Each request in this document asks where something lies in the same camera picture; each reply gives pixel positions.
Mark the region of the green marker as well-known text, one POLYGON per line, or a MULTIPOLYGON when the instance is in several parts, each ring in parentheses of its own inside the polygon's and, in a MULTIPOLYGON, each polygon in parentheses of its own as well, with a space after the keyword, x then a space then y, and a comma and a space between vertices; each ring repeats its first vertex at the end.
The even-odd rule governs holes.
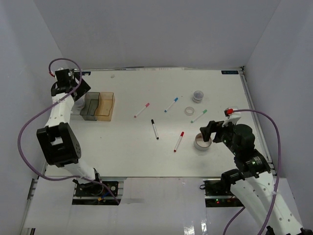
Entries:
POLYGON ((198 116, 196 116, 194 119, 192 119, 190 122, 194 123, 196 122, 199 118, 201 118, 205 113, 207 112, 207 109, 203 110, 198 116))

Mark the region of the large white tape roll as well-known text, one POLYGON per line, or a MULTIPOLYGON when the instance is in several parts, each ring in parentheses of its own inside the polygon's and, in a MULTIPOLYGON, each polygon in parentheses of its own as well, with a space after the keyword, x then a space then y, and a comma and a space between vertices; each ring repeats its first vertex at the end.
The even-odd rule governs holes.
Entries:
POLYGON ((207 151, 212 144, 212 139, 205 142, 201 133, 198 133, 194 139, 194 147, 199 151, 207 151))

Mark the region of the red marker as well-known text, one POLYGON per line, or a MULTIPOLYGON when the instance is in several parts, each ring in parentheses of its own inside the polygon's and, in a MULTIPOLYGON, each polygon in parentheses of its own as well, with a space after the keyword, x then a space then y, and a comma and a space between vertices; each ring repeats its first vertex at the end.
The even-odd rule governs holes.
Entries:
POLYGON ((175 145, 175 147, 174 147, 174 152, 177 152, 177 149, 178 149, 178 147, 179 147, 179 145, 180 145, 180 143, 181 143, 181 140, 182 140, 182 138, 183 138, 183 135, 184 135, 184 132, 181 132, 181 134, 180 134, 180 136, 179 136, 179 139, 178 139, 178 141, 177 141, 177 143, 176 143, 176 145, 175 145))

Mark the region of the pin jar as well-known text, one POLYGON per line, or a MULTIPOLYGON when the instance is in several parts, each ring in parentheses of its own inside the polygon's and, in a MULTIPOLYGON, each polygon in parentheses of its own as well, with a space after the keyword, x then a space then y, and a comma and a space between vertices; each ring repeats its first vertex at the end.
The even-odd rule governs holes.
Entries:
POLYGON ((204 93, 202 91, 197 90, 197 91, 194 91, 192 100, 195 103, 201 103, 201 101, 203 100, 203 97, 204 97, 204 93))

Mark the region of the blue marker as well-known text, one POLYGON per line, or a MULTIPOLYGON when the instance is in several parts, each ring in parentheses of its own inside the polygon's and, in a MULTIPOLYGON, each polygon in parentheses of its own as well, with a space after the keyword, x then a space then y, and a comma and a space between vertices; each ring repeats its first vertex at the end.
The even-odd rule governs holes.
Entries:
POLYGON ((169 106, 164 110, 164 112, 167 113, 167 112, 172 108, 172 106, 177 102, 178 99, 179 99, 179 98, 176 97, 176 98, 169 104, 169 106))

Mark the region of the black marker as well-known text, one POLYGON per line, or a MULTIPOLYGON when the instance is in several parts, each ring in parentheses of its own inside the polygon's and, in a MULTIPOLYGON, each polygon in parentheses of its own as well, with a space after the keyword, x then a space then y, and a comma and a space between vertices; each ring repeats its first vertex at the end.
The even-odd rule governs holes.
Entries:
POLYGON ((153 119, 151 120, 151 123, 152 123, 152 127, 153 127, 153 131, 154 131, 155 137, 156 137, 157 140, 159 140, 159 135, 158 135, 158 132, 157 132, 157 128, 156 128, 156 125, 155 125, 155 122, 154 122, 153 119))

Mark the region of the pink marker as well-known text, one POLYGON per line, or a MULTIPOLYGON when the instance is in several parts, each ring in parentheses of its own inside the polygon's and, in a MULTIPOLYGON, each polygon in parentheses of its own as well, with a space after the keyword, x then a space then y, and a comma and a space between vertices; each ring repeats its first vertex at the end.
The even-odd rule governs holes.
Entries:
POLYGON ((149 105, 150 103, 146 103, 146 105, 134 115, 134 118, 137 118, 149 105))

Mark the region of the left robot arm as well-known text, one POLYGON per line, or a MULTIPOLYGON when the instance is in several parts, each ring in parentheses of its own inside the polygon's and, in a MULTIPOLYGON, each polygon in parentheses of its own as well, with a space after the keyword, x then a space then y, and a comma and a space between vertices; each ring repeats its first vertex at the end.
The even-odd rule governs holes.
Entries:
POLYGON ((69 122, 75 101, 83 97, 90 86, 84 81, 78 84, 79 73, 70 69, 55 71, 56 82, 51 87, 52 102, 55 105, 50 112, 44 128, 37 130, 37 139, 49 165, 67 170, 80 178, 77 184, 87 184, 92 195, 103 191, 103 183, 95 168, 81 159, 82 150, 69 122))

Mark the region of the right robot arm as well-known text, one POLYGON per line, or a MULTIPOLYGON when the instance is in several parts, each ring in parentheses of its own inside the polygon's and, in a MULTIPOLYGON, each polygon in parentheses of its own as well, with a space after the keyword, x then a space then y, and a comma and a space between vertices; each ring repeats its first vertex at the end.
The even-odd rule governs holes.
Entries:
POLYGON ((270 166, 255 148, 255 135, 245 124, 210 121, 200 128, 204 142, 223 143, 234 155, 235 169, 224 172, 219 182, 226 195, 235 195, 267 235, 311 235, 294 217, 278 191, 270 166))

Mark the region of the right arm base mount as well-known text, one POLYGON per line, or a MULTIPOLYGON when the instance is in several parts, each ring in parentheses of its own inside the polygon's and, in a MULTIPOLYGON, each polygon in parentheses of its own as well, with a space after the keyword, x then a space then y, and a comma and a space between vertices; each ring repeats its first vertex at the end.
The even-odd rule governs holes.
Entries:
POLYGON ((242 207, 241 201, 230 191, 221 188, 220 180, 205 180, 199 189, 204 191, 207 208, 242 207))

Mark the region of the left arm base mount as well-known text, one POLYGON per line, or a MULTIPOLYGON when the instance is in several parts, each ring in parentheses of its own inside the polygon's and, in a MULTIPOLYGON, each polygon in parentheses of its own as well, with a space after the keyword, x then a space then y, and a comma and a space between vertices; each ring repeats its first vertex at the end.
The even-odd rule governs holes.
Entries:
POLYGON ((121 201, 118 181, 102 181, 105 187, 93 183, 81 185, 77 180, 73 181, 75 183, 73 205, 118 206, 121 201))

